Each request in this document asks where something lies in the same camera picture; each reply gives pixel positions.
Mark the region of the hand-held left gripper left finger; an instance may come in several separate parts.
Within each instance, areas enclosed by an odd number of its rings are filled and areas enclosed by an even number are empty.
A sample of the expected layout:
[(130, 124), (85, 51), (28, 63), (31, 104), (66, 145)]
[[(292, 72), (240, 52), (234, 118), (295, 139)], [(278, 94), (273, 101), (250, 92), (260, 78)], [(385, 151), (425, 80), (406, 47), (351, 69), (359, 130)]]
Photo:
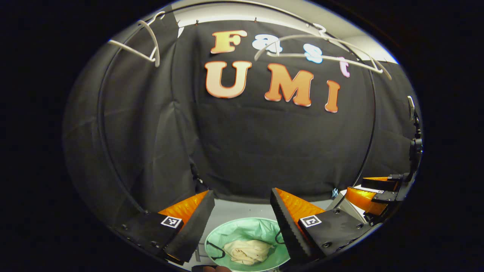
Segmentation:
[(182, 265), (197, 249), (214, 205), (213, 190), (206, 190), (160, 212), (136, 215), (113, 229), (148, 255)]

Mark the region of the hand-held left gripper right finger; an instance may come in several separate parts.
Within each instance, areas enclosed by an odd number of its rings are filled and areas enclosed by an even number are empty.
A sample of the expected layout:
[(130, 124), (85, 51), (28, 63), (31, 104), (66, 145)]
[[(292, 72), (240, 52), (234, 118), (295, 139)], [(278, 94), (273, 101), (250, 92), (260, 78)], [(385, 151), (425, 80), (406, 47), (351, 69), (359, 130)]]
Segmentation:
[(322, 210), (278, 188), (272, 188), (270, 203), (289, 256), (298, 264), (340, 253), (371, 229), (344, 210)]

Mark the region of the green laundry hamper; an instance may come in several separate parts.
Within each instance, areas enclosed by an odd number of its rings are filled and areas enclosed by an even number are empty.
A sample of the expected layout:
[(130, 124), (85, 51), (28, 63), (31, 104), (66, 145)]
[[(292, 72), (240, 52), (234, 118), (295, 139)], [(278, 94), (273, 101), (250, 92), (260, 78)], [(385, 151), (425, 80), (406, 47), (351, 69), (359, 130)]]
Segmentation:
[[(264, 262), (252, 266), (231, 261), (223, 246), (235, 240), (260, 240), (275, 247), (268, 252)], [(266, 218), (242, 218), (216, 227), (208, 234), (205, 244), (207, 256), (217, 265), (233, 272), (266, 272), (284, 265), (290, 260), (289, 252), (280, 233), (277, 221)]]

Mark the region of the cream hooded jacket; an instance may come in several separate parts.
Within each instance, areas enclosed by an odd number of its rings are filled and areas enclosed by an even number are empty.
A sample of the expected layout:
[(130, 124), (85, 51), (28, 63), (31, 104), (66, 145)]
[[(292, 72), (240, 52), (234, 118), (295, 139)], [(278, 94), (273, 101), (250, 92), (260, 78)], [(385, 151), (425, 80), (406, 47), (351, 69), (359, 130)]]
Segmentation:
[(260, 240), (235, 240), (223, 246), (231, 261), (249, 266), (264, 262), (272, 249), (275, 247)]

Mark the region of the white grey box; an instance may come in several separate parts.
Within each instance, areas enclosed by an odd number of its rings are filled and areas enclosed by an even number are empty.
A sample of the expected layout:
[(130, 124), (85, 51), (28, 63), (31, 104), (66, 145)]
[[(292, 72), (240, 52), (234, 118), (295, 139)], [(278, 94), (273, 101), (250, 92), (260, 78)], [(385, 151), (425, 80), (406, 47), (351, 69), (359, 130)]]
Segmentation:
[(368, 223), (364, 216), (364, 210), (353, 205), (345, 198), (346, 190), (339, 191), (334, 200), (330, 203), (326, 210), (341, 209), (352, 217), (358, 219), (363, 223)]

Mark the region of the black backdrop cloth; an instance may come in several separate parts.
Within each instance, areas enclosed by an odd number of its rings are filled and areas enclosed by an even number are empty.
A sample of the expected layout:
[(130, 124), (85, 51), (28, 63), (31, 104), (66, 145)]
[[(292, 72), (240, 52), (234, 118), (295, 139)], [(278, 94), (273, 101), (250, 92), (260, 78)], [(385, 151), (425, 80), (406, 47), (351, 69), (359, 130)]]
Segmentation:
[[(178, 27), (179, 19), (258, 17)], [(414, 136), (408, 99), (418, 98), (406, 71), (373, 38), (343, 38), (392, 76), (318, 30), (251, 5), (201, 5), (151, 25), (160, 65), (104, 44), (67, 100), (62, 140), (71, 180), (91, 211), (113, 226), (140, 214), (105, 159), (96, 108), (104, 82), (104, 126), (116, 168), (131, 195), (159, 212), (198, 191), (219, 199), (268, 203), (278, 187), (326, 200), (361, 178), (408, 172)], [(138, 23), (113, 38), (149, 55)]]

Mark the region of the black clothes rail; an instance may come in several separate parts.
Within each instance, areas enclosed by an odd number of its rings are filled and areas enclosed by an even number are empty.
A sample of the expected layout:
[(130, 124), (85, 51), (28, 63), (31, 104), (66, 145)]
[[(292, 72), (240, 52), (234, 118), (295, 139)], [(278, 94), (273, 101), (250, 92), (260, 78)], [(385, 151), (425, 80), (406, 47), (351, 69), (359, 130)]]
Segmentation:
[[(385, 74), (385, 76), (387, 76), (389, 78), (389, 80), (392, 80), (392, 76), (389, 74), (387, 69), (378, 60), (375, 60), (369, 53), (365, 52), (363, 49), (358, 48), (356, 45), (354, 45), (352, 43), (349, 43), (349, 42), (343, 41), (339, 38), (336, 38), (336, 37), (332, 36), (332, 34), (330, 34), (330, 33), (325, 33), (324, 32), (325, 28), (320, 24), (313, 23), (311, 21), (303, 19), (302, 17), (300, 17), (296, 14), (293, 14), (289, 11), (283, 10), (281, 8), (277, 8), (277, 7), (272, 6), (272, 5), (267, 5), (267, 4), (264, 4), (264, 3), (261, 3), (261, 2), (255, 2), (255, 1), (250, 1), (250, 0), (220, 0), (220, 1), (209, 0), (207, 2), (196, 2), (196, 3), (189, 4), (189, 5), (184, 5), (184, 6), (181, 6), (181, 7), (178, 7), (178, 8), (171, 9), (170, 11), (165, 11), (166, 12), (165, 16), (169, 13), (173, 13), (173, 12), (176, 12), (178, 10), (184, 10), (184, 9), (192, 8), (192, 7), (195, 7), (195, 6), (221, 5), (223, 3), (238, 4), (238, 5), (252, 5), (252, 6), (257, 6), (259, 8), (266, 8), (266, 9), (269, 9), (269, 10), (274, 10), (276, 12), (280, 12), (282, 14), (289, 16), (289, 17), (295, 18), (299, 21), (302, 21), (305, 24), (307, 24), (308, 26), (316, 28), (318, 30), (318, 33), (319, 33), (316, 36), (315, 35), (305, 35), (304, 37), (315, 38), (315, 39), (324, 39), (326, 41), (337, 41), (337, 42), (341, 43), (342, 45), (344, 45), (345, 48), (351, 54), (356, 54), (354, 52), (354, 50), (357, 49), (357, 50), (363, 52), (363, 54), (367, 55), (373, 65), (372, 66), (366, 65), (362, 62), (362, 60), (358, 60), (358, 61), (341, 60), (341, 59), (338, 59), (337, 57), (330, 57), (330, 56), (326, 56), (326, 55), (320, 55), (321, 59), (332, 60), (332, 61), (336, 61), (336, 62), (346, 62), (346, 63), (353, 64), (355, 66), (367, 69), (367, 70), (370, 71), (370, 77), (371, 77), (371, 83), (372, 84), (374, 83), (373, 73)], [(123, 192), (123, 194), (126, 196), (128, 201), (142, 215), (148, 215), (150, 213), (150, 211), (147, 210), (147, 209), (144, 209), (142, 207), (142, 205), (140, 205), (140, 203), (138, 203), (138, 201), (136, 201), (136, 199), (131, 195), (130, 190), (126, 186), (126, 183), (124, 182), (123, 178), (121, 177), (121, 175), (119, 173), (119, 169), (117, 169), (116, 165), (114, 164), (114, 160), (113, 160), (113, 157), (111, 155), (111, 152), (110, 152), (110, 149), (109, 149), (109, 146), (108, 146), (108, 143), (107, 143), (107, 135), (106, 135), (105, 126), (104, 126), (104, 93), (103, 93), (103, 87), (104, 87), (104, 82), (102, 81), (100, 88), (99, 88), (97, 108), (96, 108), (96, 121), (98, 122), (98, 134), (99, 134), (99, 138), (100, 138), (100, 142), (101, 142), (102, 153), (104, 154), (105, 159), (106, 159), (106, 161), (107, 161), (107, 163), (110, 167), (110, 170), (111, 170), (112, 174), (114, 175), (114, 177), (116, 179), (117, 185), (119, 186), (119, 188)]]

